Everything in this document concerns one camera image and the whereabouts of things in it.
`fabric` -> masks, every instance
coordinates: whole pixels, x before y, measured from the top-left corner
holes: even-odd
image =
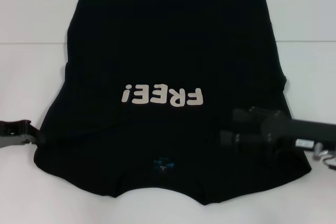
[[[217,136],[237,130],[234,108],[288,113],[285,83],[266,0],[79,0],[34,160],[112,197],[158,187],[206,205],[271,189],[311,170],[303,152],[266,162]]]

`small logo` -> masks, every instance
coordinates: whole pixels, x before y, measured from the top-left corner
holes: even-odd
[[[159,174],[167,174],[174,170],[174,163],[168,157],[159,157],[154,160],[154,170]]]

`white table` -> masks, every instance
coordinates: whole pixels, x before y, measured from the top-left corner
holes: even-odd
[[[335,1],[267,2],[292,115],[336,123]],[[30,119],[40,127],[64,79],[65,34],[76,3],[0,0],[0,120]],[[0,223],[336,222],[336,172],[321,163],[312,162],[313,171],[290,184],[204,207],[156,188],[117,199],[93,195],[38,169],[34,151],[32,145],[0,149]]]

